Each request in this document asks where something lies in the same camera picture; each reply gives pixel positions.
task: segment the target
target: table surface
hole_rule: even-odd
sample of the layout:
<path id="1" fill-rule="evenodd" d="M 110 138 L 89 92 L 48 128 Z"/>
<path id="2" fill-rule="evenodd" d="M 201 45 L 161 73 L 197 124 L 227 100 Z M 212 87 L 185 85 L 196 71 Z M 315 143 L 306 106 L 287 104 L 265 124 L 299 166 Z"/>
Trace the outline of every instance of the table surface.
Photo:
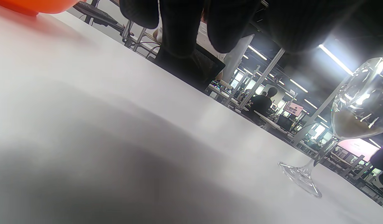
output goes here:
<path id="1" fill-rule="evenodd" d="M 305 142 L 303 142 L 302 140 L 299 141 L 299 143 L 300 143 L 301 145 L 303 145 L 304 147 L 308 148 L 309 150 L 314 151 L 315 153 L 318 153 L 317 150 L 312 149 L 310 146 L 308 146 L 308 145 L 307 145 Z"/>
<path id="2" fill-rule="evenodd" d="M 225 93 L 224 91 L 220 91 L 218 88 L 216 88 L 216 87 L 215 87 L 214 85 L 212 85 L 212 84 L 209 84 L 209 85 L 208 85 L 208 88 L 210 88 L 211 90 L 213 90 L 215 93 L 220 94 L 221 96 L 223 96 L 223 97 L 226 98 L 226 99 L 229 98 L 229 96 L 230 96 L 229 94 Z M 231 98 L 230 101 L 238 106 L 238 102 L 237 102 L 236 99 Z"/>
<path id="3" fill-rule="evenodd" d="M 327 168 L 316 199 L 277 167 L 308 160 L 71 14 L 0 7 L 0 223 L 383 223 Z"/>

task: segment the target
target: computer monitor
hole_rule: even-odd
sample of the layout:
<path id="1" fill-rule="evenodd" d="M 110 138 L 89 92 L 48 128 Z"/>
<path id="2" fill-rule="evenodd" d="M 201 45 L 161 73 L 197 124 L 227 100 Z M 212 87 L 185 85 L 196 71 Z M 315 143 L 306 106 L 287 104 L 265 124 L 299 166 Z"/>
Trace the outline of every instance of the computer monitor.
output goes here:
<path id="1" fill-rule="evenodd" d="M 368 162 L 371 159 L 371 156 L 379 150 L 378 147 L 360 138 L 343 140 L 339 142 L 338 145 L 357 157 L 363 155 L 363 160 L 366 162 Z"/>
<path id="2" fill-rule="evenodd" d="M 283 115 L 280 115 L 279 116 L 279 119 L 277 120 L 277 124 L 282 127 L 283 129 L 285 129 L 286 131 L 290 131 L 291 129 L 291 125 L 292 125 L 292 120 L 286 118 L 285 116 Z"/>
<path id="3" fill-rule="evenodd" d="M 290 105 L 288 105 L 286 108 L 285 108 L 285 111 L 289 112 L 290 114 L 293 114 L 295 116 L 299 116 L 299 114 L 301 113 L 303 107 L 302 106 L 299 106 L 295 103 L 290 103 Z"/>

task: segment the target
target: glass base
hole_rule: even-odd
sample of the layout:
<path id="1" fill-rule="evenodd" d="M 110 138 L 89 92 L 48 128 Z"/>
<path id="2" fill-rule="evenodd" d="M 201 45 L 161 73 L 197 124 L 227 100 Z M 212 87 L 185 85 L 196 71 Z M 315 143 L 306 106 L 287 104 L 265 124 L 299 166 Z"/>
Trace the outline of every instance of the glass base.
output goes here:
<path id="1" fill-rule="evenodd" d="M 279 162 L 279 166 L 283 173 L 302 189 L 317 198 L 322 197 L 322 194 L 313 182 L 311 173 L 308 169 L 305 169 L 304 167 L 293 167 L 283 162 Z"/>

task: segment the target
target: wine glass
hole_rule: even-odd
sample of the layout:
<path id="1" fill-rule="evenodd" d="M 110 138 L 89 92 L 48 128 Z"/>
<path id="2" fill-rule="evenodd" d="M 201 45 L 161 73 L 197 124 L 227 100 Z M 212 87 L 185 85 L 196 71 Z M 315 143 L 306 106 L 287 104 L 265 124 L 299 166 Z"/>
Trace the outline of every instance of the wine glass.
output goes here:
<path id="1" fill-rule="evenodd" d="M 335 148 L 340 140 L 366 138 L 383 132 L 383 58 L 361 65 L 342 86 L 332 104 L 334 135 L 303 167 L 279 162 L 283 172 L 305 191 L 322 197 L 311 178 L 312 169 Z"/>

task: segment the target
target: white wall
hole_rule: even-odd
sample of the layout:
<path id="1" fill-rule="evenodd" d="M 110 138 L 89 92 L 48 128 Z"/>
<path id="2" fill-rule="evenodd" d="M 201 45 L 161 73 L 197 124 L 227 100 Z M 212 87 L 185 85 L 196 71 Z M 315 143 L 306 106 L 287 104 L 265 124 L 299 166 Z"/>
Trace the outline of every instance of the white wall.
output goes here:
<path id="1" fill-rule="evenodd" d="M 123 24 L 124 26 L 128 22 L 128 19 L 125 18 L 121 14 L 121 12 L 119 10 L 119 7 L 116 6 L 114 3 L 112 3 L 109 0 L 100 0 L 99 3 L 98 3 L 97 8 L 102 10 L 102 11 L 104 11 L 104 12 L 106 12 L 111 17 L 113 17 L 118 23 Z M 73 7 L 68 9 L 67 11 L 70 14 L 73 14 L 76 17 L 80 17 L 80 16 L 83 15 L 82 13 L 78 12 L 77 10 L 75 10 Z M 114 40 L 118 41 L 119 43 L 124 44 L 122 42 L 121 34 L 117 30 L 115 30 L 115 29 L 113 29 L 113 28 L 111 28 L 109 26 L 105 27 L 105 26 L 99 25 L 99 24 L 93 24 L 92 27 L 95 27 L 97 30 L 99 30 L 102 33 L 106 34 L 107 36 L 113 38 Z M 135 37 L 137 38 L 139 36 L 140 32 L 142 31 L 142 29 L 143 29 L 143 27 L 139 26 L 138 24 L 134 24 L 132 29 L 131 29 L 131 32 L 134 33 Z M 153 34 L 153 32 L 154 32 L 154 30 L 147 30 L 147 33 Z M 149 38 L 147 38 L 147 37 L 143 37 L 143 39 L 142 39 L 142 42 L 150 42 L 150 41 L 151 40 Z M 151 47 L 157 46 L 157 44 L 148 44 L 148 45 L 151 46 Z"/>

